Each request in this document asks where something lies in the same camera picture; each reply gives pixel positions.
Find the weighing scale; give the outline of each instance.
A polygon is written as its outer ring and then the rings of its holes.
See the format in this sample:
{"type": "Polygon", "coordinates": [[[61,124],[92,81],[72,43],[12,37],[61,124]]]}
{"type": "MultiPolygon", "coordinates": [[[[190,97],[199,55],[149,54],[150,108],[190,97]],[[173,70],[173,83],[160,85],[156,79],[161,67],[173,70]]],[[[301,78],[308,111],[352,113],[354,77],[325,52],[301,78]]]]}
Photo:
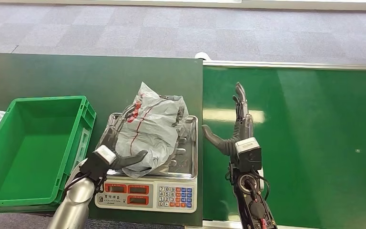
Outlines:
{"type": "MultiPolygon", "coordinates": [[[[107,126],[121,113],[113,113],[107,126]]],[[[197,209],[198,119],[182,123],[173,153],[151,173],[133,179],[122,171],[109,170],[103,192],[95,196],[98,208],[193,213],[197,209]]]]}

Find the green table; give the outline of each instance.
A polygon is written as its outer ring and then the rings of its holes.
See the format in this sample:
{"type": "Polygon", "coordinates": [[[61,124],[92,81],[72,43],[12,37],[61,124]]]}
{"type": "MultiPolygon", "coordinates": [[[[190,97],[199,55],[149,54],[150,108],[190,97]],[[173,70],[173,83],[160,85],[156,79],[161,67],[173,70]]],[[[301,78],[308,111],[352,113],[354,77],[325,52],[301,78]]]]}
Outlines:
{"type": "MultiPolygon", "coordinates": [[[[199,121],[203,115],[203,122],[215,133],[229,137],[235,118],[231,96],[240,81],[256,122],[264,174],[272,184],[268,202],[277,223],[366,228],[366,67],[204,65],[202,69],[197,60],[0,54],[0,109],[6,109],[15,97],[85,94],[98,112],[92,151],[107,115],[131,103],[143,80],[160,93],[183,94],[191,114],[199,121]],[[168,77],[185,81],[175,85],[176,90],[168,77]],[[99,90],[118,97],[99,97],[99,90]]],[[[206,141],[203,148],[203,192],[207,194],[203,217],[238,220],[232,188],[224,179],[228,157],[206,141]]],[[[200,225],[202,220],[199,211],[193,215],[132,214],[94,205],[90,216],[184,225],[200,225]]]]}
{"type": "MultiPolygon", "coordinates": [[[[246,90],[276,222],[366,228],[366,67],[204,64],[203,123],[216,134],[232,134],[235,83],[246,90]]],[[[236,220],[228,157],[203,149],[204,218],[236,220]]]]}
{"type": "MultiPolygon", "coordinates": [[[[121,112],[145,82],[160,94],[182,95],[191,115],[202,121],[202,61],[138,57],[65,56],[0,53],[0,110],[20,97],[85,95],[97,118],[88,152],[92,152],[109,115],[121,112]]],[[[199,136],[198,188],[203,183],[202,135],[199,136]]],[[[90,217],[114,221],[201,225],[203,196],[198,193],[193,214],[127,211],[97,208],[90,217]]]]}

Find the cable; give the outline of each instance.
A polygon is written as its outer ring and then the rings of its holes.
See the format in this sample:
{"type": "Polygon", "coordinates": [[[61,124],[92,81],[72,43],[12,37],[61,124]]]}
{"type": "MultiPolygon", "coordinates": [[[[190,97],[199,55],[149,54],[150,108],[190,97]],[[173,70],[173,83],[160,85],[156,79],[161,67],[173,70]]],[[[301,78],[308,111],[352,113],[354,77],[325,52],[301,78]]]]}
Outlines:
{"type": "Polygon", "coordinates": [[[266,183],[267,190],[266,190],[266,196],[264,197],[264,200],[267,200],[267,198],[269,197],[269,194],[270,194],[270,182],[266,178],[264,178],[261,175],[259,175],[258,173],[256,173],[256,171],[253,168],[252,168],[251,173],[253,175],[255,175],[257,178],[262,179],[266,183]]]}
{"type": "Polygon", "coordinates": [[[88,176],[90,175],[90,173],[85,173],[85,174],[83,174],[81,177],[78,177],[78,178],[76,178],[75,180],[73,180],[65,189],[64,189],[64,193],[63,193],[63,195],[62,195],[62,198],[64,199],[64,197],[67,195],[67,192],[68,192],[68,190],[70,189],[70,187],[72,186],[72,185],[74,185],[74,184],[76,184],[76,182],[78,182],[78,181],[80,181],[80,180],[82,180],[82,179],[84,179],[84,178],[87,178],[88,176]]]}

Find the robotic hand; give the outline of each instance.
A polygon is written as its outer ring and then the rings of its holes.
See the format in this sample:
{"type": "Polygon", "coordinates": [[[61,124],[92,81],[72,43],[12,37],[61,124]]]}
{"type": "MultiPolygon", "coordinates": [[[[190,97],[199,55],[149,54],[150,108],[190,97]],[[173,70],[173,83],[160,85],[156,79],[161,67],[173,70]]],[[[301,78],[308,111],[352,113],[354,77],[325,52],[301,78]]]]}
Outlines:
{"type": "Polygon", "coordinates": [[[243,229],[277,229],[266,203],[270,184],[257,172],[262,169],[262,149],[253,137],[253,119],[247,108],[244,88],[239,82],[236,83],[235,91],[238,96],[233,96],[236,122],[232,138],[220,138],[207,125],[203,125],[204,136],[222,154],[230,157],[226,179],[233,186],[243,229]],[[264,198],[260,180],[267,186],[264,198]]]}
{"type": "Polygon", "coordinates": [[[48,229],[82,229],[89,215],[91,199],[101,191],[109,169],[121,169],[144,159],[148,151],[122,157],[107,146],[98,147],[90,157],[80,162],[68,179],[64,201],[55,211],[48,229]]]}

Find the silver arm segment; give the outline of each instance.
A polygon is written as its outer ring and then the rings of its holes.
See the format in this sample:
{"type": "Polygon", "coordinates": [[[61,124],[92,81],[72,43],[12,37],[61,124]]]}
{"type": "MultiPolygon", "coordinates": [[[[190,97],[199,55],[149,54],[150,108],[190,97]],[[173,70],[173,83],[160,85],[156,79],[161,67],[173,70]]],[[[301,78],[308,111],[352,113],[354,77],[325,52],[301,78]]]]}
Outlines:
{"type": "Polygon", "coordinates": [[[89,215],[89,203],[93,198],[95,184],[88,178],[76,182],[68,190],[64,201],[47,229],[82,229],[89,215]]]}
{"type": "Polygon", "coordinates": [[[47,229],[82,229],[89,216],[89,203],[99,191],[109,169],[121,169],[144,159],[148,151],[122,157],[106,146],[98,147],[81,161],[65,184],[65,199],[55,211],[47,229]]]}

